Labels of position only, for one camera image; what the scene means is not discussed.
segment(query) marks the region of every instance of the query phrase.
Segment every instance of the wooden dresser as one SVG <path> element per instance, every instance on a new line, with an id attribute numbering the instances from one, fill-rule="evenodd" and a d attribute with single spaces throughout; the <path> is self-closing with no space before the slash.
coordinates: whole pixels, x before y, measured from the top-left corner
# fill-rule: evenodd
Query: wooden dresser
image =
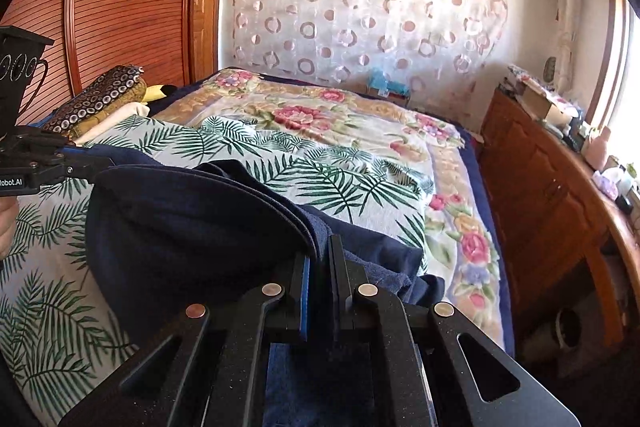
<path id="1" fill-rule="evenodd" d="M 516 340 L 595 289 L 604 343 L 621 341 L 629 311 L 616 299 L 604 253 L 622 257 L 636 316 L 640 249 L 625 216 L 594 187 L 593 170 L 580 156 L 499 90 L 482 136 L 480 168 L 507 268 Z"/>

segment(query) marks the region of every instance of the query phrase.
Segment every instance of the white sheet with green leaves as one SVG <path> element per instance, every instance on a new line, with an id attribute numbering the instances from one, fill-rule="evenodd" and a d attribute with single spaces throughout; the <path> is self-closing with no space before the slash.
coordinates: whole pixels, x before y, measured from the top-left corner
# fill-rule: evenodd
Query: white sheet with green leaves
<path id="1" fill-rule="evenodd" d="M 296 203 L 424 248 L 433 180 L 355 147 L 211 117 L 201 129 L 132 116 L 95 142 L 142 150 L 193 168 L 240 160 Z M 91 185 L 66 180 L 20 198 L 17 232 L 0 273 L 0 349 L 44 425 L 55 425 L 134 352 L 86 265 Z"/>

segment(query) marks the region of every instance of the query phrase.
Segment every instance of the human hand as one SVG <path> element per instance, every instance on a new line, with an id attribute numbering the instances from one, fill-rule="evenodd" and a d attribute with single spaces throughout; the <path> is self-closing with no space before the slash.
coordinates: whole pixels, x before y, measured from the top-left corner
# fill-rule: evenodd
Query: human hand
<path id="1" fill-rule="evenodd" d="M 9 253 L 14 240 L 15 218 L 18 216 L 18 198 L 0 198 L 0 260 Z"/>

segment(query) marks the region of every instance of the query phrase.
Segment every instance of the patterned wall covering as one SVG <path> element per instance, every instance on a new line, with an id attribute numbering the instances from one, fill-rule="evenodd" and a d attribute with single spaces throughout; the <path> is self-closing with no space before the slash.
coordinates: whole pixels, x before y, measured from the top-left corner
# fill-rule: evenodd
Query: patterned wall covering
<path id="1" fill-rule="evenodd" d="M 465 120 L 474 73 L 500 38 L 506 0 L 233 0 L 231 63 L 362 89 L 372 68 L 411 106 Z"/>

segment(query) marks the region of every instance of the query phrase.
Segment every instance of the white wall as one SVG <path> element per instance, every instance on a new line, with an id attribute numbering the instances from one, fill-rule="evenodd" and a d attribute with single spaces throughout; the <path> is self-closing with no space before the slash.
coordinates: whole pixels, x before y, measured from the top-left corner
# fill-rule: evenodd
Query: white wall
<path id="1" fill-rule="evenodd" d="M 506 65 L 515 63 L 531 73 L 542 76 L 547 58 L 554 55 L 556 45 L 558 0 L 507 0 L 508 20 L 502 38 L 496 44 L 485 67 L 477 75 L 477 86 L 471 100 L 477 108 L 465 122 L 472 130 L 479 130 L 493 91 L 506 75 Z M 231 55 L 226 48 L 232 31 L 231 0 L 221 0 L 220 57 Z M 220 67 L 228 66 L 221 62 Z"/>
<path id="2" fill-rule="evenodd" d="M 609 0 L 582 0 L 570 95 L 584 110 L 589 108 L 600 75 L 608 25 Z"/>

